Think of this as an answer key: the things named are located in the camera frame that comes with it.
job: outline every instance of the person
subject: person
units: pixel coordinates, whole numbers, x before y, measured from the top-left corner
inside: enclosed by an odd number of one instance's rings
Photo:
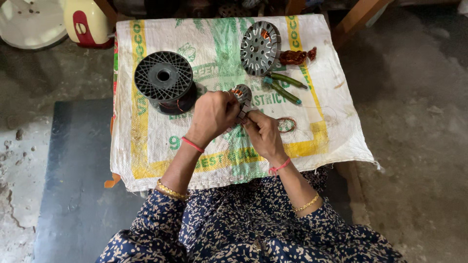
[[[96,262],[404,262],[379,233],[344,223],[289,161],[278,122],[258,110],[241,125],[279,178],[188,196],[201,152],[234,124],[239,111],[231,92],[209,91],[198,99],[158,186],[131,228],[115,234]]]

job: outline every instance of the hand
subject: hand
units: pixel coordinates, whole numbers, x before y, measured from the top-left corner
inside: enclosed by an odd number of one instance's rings
[[[259,110],[252,110],[242,120],[242,126],[249,134],[250,141],[259,155],[274,167],[283,165],[288,156],[278,130],[278,121]]]
[[[185,137],[205,149],[210,141],[234,125],[240,111],[239,102],[231,91],[208,91],[195,103],[192,125]]]

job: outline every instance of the gold bracelet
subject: gold bracelet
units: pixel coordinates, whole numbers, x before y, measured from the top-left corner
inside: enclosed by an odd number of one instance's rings
[[[167,188],[166,186],[164,186],[162,183],[161,183],[161,179],[158,179],[158,182],[156,183],[156,186],[159,187],[161,190],[163,190],[164,192],[166,192],[167,194],[170,194],[176,198],[179,198],[179,199],[182,199],[182,200],[187,200],[190,196],[190,194],[186,194],[186,195],[181,195],[179,193],[176,193],[174,191],[172,191],[171,189]]]
[[[315,203],[317,201],[317,199],[319,198],[319,193],[317,193],[315,195],[315,197],[312,199],[312,201],[308,202],[305,206],[302,206],[302,207],[299,207],[299,208],[295,208],[294,206],[292,207],[292,209],[294,210],[294,212],[298,212],[298,211],[301,211],[301,210],[304,210],[306,208],[308,208],[309,206],[311,206],[313,203]]]

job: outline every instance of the red thread bracelet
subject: red thread bracelet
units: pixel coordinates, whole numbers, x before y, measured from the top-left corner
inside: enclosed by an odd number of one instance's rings
[[[193,142],[189,141],[189,139],[187,139],[185,136],[182,137],[182,140],[183,140],[184,142],[186,142],[186,143],[192,145],[192,146],[193,146],[195,149],[197,149],[199,152],[201,152],[201,153],[204,153],[204,152],[205,152],[204,149],[202,149],[202,148],[196,146]]]
[[[276,171],[286,167],[289,163],[291,162],[291,157],[288,157],[288,159],[283,163],[282,166],[278,167],[278,168],[274,168],[274,167],[271,167],[269,170],[268,170],[268,174],[273,174],[274,176],[276,176]]]

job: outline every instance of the cream plastic part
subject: cream plastic part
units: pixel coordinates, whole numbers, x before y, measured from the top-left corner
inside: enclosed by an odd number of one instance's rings
[[[89,32],[91,32],[96,44],[103,44],[109,40],[107,35],[112,33],[113,28],[106,15],[104,15],[94,0],[67,0],[63,17],[66,31],[71,40],[77,43],[80,42],[76,36],[75,28],[78,32],[82,32],[83,34],[86,32],[86,28],[83,24],[73,24],[73,14],[76,11],[83,11],[85,13]]]
[[[0,36],[21,49],[54,44],[66,36],[64,6],[65,0],[6,0],[0,7]]]

